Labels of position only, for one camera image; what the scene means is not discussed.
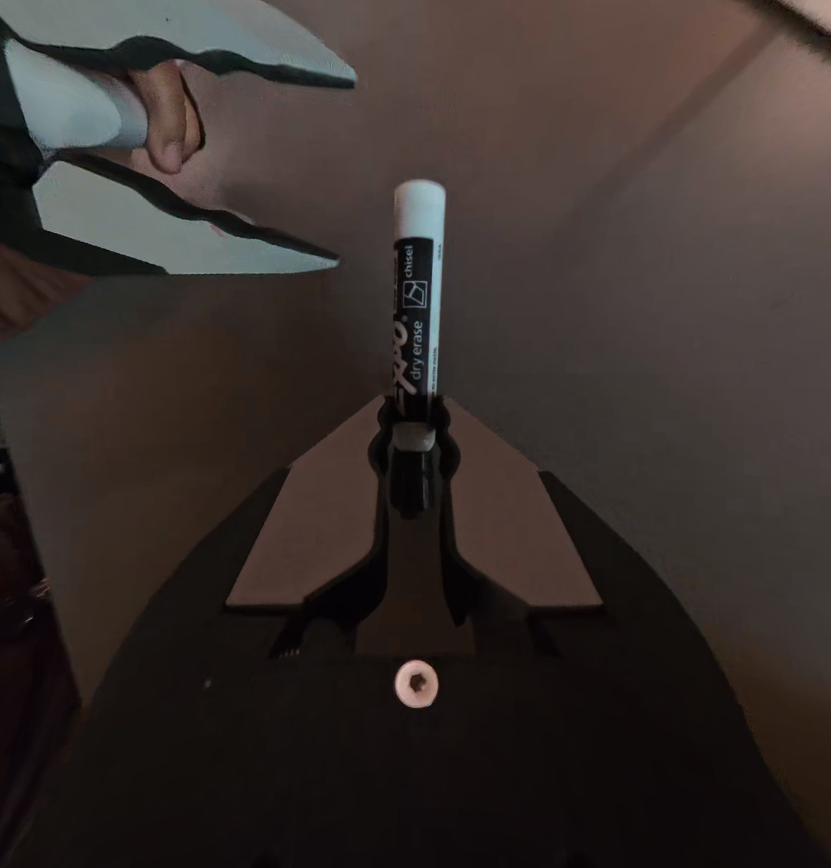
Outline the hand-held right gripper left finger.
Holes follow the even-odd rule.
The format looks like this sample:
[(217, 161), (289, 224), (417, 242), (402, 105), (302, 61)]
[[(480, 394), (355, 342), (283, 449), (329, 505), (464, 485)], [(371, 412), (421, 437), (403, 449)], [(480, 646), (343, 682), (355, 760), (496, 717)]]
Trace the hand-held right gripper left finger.
[(377, 396), (297, 458), (226, 598), (235, 613), (363, 622), (385, 594), (387, 509)]

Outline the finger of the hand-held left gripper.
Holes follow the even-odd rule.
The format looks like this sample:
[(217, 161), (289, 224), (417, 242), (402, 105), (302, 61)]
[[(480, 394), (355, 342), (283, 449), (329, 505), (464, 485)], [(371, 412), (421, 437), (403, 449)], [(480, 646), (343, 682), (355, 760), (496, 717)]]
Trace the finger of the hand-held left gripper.
[(31, 49), (93, 71), (184, 60), (215, 75), (353, 89), (356, 72), (316, 35), (260, 1), (0, 1)]
[(53, 161), (32, 192), (45, 230), (167, 274), (304, 274), (341, 262), (291, 234), (193, 205), (161, 181), (96, 155)]

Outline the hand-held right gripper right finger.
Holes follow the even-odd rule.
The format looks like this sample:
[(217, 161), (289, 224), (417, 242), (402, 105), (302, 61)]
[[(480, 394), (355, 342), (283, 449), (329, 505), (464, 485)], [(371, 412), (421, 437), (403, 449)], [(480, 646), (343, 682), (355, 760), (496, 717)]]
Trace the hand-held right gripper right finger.
[(539, 469), (448, 398), (442, 481), (443, 593), (456, 625), (602, 608)]

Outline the black white dry erase marker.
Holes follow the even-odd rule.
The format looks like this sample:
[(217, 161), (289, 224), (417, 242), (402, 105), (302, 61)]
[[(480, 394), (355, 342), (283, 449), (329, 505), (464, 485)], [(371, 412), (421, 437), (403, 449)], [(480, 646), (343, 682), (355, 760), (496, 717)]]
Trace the black white dry erase marker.
[(434, 502), (445, 189), (427, 179), (403, 182), (395, 190), (394, 218), (389, 496), (410, 519)]

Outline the person's left hand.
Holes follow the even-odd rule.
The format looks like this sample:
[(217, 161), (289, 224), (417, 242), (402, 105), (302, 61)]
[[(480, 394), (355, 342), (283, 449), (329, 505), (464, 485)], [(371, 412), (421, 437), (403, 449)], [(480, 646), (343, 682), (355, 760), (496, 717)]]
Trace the person's left hand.
[(162, 173), (178, 174), (204, 146), (204, 128), (177, 61), (129, 71), (128, 81), (146, 109), (145, 150)]

